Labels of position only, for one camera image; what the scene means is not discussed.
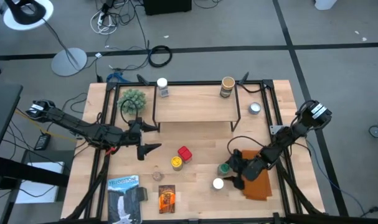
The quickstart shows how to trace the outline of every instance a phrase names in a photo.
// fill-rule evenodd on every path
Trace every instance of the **red block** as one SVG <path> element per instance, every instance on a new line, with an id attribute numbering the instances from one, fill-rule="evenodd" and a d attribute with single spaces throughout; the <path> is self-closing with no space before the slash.
<path id="1" fill-rule="evenodd" d="M 184 163 L 190 162 L 192 154 L 186 146 L 180 148 L 177 153 L 179 154 L 179 157 L 182 158 Z"/>

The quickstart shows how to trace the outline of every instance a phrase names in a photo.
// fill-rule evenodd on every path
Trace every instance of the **yellow can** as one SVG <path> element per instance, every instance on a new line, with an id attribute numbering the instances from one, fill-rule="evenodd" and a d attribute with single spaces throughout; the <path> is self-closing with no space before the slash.
<path id="1" fill-rule="evenodd" d="M 175 171 L 179 171 L 183 168 L 182 159 L 179 156 L 175 156 L 171 159 L 172 168 Z"/>

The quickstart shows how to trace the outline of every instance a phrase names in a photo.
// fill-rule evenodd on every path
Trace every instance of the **gray floor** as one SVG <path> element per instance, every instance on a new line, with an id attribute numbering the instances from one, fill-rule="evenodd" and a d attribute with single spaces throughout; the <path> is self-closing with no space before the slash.
<path id="1" fill-rule="evenodd" d="M 93 0 L 52 1 L 55 13 L 49 23 L 68 46 L 80 47 L 86 52 L 105 51 L 105 36 L 94 34 L 89 20 L 96 12 Z M 313 1 L 279 1 L 291 39 L 295 45 L 348 44 L 378 42 L 378 0 L 340 0 L 330 11 L 317 11 Z M 214 9 L 199 9 L 187 13 L 145 16 L 138 8 L 139 18 L 151 46 L 167 45 L 171 48 L 220 47 L 243 45 L 285 45 L 283 32 L 272 1 L 222 1 Z M 110 46 L 127 49 L 143 46 L 141 31 L 136 20 L 118 28 L 107 42 Z M 0 19 L 0 55 L 54 54 L 61 49 L 45 27 L 18 32 L 8 29 Z M 378 139 L 369 136 L 367 129 L 378 122 L 378 48 L 297 50 L 306 83 L 312 98 L 323 102 L 333 112 L 333 120 L 324 131 L 329 153 L 341 187 L 355 196 L 365 210 L 378 206 Z M 166 55 L 156 55 L 162 60 Z M 97 63 L 97 73 L 105 78 L 113 67 L 141 64 L 145 55 L 103 57 Z M 46 98 L 59 106 L 81 92 L 89 83 L 96 82 L 95 67 L 79 74 L 62 78 L 50 69 L 51 59 L 2 61 L 0 83 L 20 83 L 24 86 L 20 109 L 32 100 Z M 226 75 L 240 78 L 250 72 L 251 79 L 288 79 L 293 87 L 297 105 L 304 101 L 291 57 L 286 50 L 232 51 L 174 54 L 164 68 L 147 66 L 137 72 L 125 72 L 124 77 L 135 80 L 140 73 L 148 80 L 159 77 L 168 80 L 220 80 Z M 30 144 L 34 144 L 38 130 L 28 121 L 15 116 L 14 121 Z M 56 126 L 56 133 L 69 133 Z M 313 134 L 309 140 L 316 146 Z M 53 139 L 51 149 L 72 150 L 73 144 Z M 321 161 L 318 147 L 316 155 Z M 2 145 L 0 156 L 9 157 L 10 145 Z M 17 152 L 15 160 L 22 156 Z M 328 181 L 317 168 L 326 211 L 337 215 L 334 197 Z M 344 195 L 351 216 L 361 210 L 351 197 Z M 4 201 L 0 200 L 0 209 Z M 18 205 L 10 223 L 39 223 L 56 220 L 62 202 L 48 205 Z M 378 213 L 368 217 L 378 218 Z"/>

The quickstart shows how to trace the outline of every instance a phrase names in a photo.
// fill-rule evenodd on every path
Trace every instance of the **small potted plant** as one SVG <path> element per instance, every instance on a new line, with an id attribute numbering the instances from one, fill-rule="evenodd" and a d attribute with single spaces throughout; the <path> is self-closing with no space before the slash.
<path id="1" fill-rule="evenodd" d="M 138 113 L 141 113 L 146 106 L 146 94 L 140 90 L 126 90 L 123 92 L 123 96 L 118 99 L 117 106 L 120 108 L 121 112 L 126 114 L 134 115 L 136 114 L 136 109 L 138 110 Z"/>

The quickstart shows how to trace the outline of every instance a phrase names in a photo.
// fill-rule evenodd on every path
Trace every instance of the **brown cloth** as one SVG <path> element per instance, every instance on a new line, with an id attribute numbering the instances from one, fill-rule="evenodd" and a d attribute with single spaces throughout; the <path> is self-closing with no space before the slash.
<path id="1" fill-rule="evenodd" d="M 243 150 L 243 159 L 253 159 L 259 151 Z M 247 199 L 253 200 L 267 200 L 267 197 L 272 196 L 272 188 L 270 187 L 269 175 L 267 170 L 261 171 L 258 178 L 254 181 L 248 181 L 244 176 L 244 190 L 243 194 Z"/>

